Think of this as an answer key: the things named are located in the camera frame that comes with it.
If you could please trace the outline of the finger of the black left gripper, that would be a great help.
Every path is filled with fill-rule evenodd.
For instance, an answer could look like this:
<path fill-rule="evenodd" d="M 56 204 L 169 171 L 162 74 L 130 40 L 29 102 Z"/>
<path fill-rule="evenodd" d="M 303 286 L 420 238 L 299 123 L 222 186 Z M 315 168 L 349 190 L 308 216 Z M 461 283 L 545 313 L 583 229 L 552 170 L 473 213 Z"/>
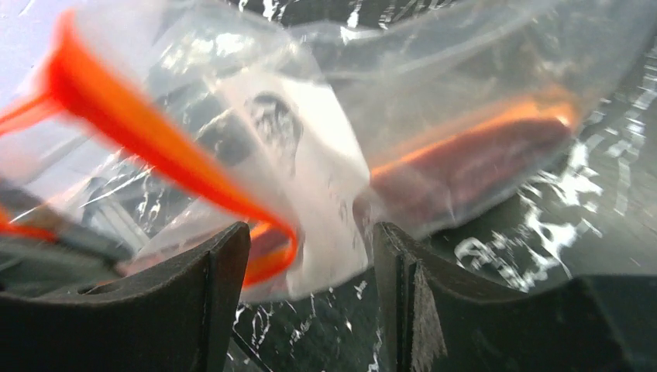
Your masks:
<path fill-rule="evenodd" d="M 123 242 L 75 222 L 6 179 L 1 180 L 1 234 L 62 243 L 114 264 L 132 257 Z"/>

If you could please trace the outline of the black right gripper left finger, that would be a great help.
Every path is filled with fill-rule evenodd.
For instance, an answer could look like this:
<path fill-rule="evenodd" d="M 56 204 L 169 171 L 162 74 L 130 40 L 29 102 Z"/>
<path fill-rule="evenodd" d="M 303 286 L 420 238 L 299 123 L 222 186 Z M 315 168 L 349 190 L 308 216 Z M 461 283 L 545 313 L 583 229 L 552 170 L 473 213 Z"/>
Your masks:
<path fill-rule="evenodd" d="M 248 226 L 102 286 L 1 294 L 3 371 L 221 371 L 246 264 Z"/>

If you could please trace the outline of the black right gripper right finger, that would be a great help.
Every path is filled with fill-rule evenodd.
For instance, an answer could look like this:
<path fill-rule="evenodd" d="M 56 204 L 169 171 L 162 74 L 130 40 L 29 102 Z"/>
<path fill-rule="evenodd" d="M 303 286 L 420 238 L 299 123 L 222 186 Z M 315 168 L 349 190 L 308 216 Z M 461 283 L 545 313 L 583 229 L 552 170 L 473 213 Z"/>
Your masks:
<path fill-rule="evenodd" d="M 393 371 L 654 371 L 656 278 L 589 275 L 526 294 L 390 223 L 373 262 Z"/>

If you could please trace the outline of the clear zip top bag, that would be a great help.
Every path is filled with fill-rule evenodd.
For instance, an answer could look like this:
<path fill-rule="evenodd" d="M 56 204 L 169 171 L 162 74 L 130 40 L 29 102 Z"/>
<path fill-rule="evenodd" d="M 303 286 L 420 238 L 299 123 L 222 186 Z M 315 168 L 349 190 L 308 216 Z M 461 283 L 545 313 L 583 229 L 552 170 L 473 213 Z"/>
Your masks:
<path fill-rule="evenodd" d="M 324 219 L 343 228 L 340 199 L 375 167 L 511 105 L 567 102 L 581 123 L 655 28 L 654 1 L 463 1 L 387 30 L 284 28 L 217 1 L 90 1 L 60 16 L 34 89 L 2 110 L 1 180 L 132 250 L 118 263 L 46 254 L 68 271 L 131 275 L 240 220 L 294 249 Z M 360 272 L 378 222 L 433 233 L 375 222 Z M 242 298 L 312 292 L 288 274 Z"/>

